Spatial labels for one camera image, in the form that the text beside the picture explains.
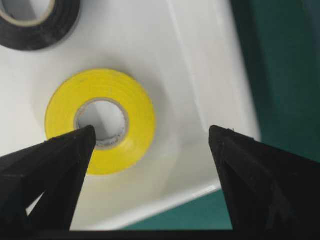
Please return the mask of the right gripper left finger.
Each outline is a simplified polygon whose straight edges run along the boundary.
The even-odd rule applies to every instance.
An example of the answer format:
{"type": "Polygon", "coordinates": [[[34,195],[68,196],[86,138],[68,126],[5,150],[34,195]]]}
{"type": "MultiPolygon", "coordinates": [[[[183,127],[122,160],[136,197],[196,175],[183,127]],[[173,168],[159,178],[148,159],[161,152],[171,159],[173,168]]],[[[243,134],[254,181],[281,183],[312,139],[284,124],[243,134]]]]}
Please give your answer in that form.
{"type": "Polygon", "coordinates": [[[96,146],[93,126],[0,158],[0,230],[69,230],[96,146]]]}

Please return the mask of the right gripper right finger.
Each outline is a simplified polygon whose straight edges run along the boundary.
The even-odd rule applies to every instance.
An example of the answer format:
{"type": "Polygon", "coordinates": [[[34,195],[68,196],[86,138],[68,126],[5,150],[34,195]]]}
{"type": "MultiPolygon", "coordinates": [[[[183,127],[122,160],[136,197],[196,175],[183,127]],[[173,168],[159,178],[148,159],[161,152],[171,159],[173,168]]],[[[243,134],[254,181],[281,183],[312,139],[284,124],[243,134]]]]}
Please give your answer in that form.
{"type": "Polygon", "coordinates": [[[318,162],[217,125],[208,142],[235,230],[319,231],[318,162]]]}

